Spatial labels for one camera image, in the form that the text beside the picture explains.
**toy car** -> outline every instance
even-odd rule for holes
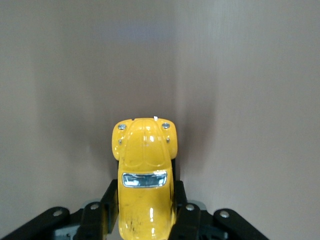
[[[168,239],[176,221],[172,160],[177,151],[176,127],[169,120],[128,119],[114,127],[118,227],[124,240]]]

